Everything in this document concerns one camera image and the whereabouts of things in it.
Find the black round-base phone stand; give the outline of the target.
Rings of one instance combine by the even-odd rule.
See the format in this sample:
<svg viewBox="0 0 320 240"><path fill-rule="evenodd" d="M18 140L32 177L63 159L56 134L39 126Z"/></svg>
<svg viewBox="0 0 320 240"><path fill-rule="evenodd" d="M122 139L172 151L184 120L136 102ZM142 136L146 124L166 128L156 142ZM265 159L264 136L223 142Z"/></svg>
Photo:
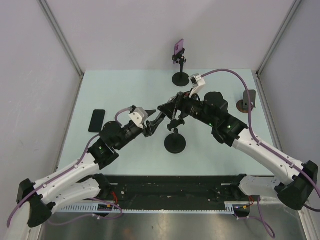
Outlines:
<svg viewBox="0 0 320 240"><path fill-rule="evenodd" d="M186 139L179 134L178 126L184 125L183 119L173 119L170 124L167 125L167 129L173 133L169 134L164 140L165 149L172 154L179 154L186 148Z"/></svg>

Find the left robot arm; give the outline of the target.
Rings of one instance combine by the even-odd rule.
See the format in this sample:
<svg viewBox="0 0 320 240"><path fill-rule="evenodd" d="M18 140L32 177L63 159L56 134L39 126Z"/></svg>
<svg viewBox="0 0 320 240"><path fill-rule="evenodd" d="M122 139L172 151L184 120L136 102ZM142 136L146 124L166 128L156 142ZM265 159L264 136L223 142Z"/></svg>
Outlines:
<svg viewBox="0 0 320 240"><path fill-rule="evenodd" d="M129 122L126 125L118 120L107 122L89 140L79 159L42 179L23 180L13 213L27 210L26 225L35 228L49 220L59 207L85 199L107 199L111 188L100 170L111 165L119 157L118 151L138 136L148 138L155 133L166 116L160 113L149 121L148 117L154 113L154 110L131 107Z"/></svg>

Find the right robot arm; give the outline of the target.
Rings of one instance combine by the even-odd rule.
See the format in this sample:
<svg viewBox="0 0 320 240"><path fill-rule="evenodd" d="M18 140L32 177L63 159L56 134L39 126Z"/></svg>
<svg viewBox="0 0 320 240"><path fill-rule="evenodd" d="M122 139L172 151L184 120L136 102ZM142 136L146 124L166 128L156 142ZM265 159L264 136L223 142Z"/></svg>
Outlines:
<svg viewBox="0 0 320 240"><path fill-rule="evenodd" d="M178 92L167 103L157 107L159 118L192 117L211 127L220 143L239 150L273 173L273 177L241 174L230 188L231 196L242 201L247 196L275 198L285 206L300 211L316 190L318 166L293 159L259 138L251 128L228 112L228 102L220 92L209 92L202 101L190 92Z"/></svg>

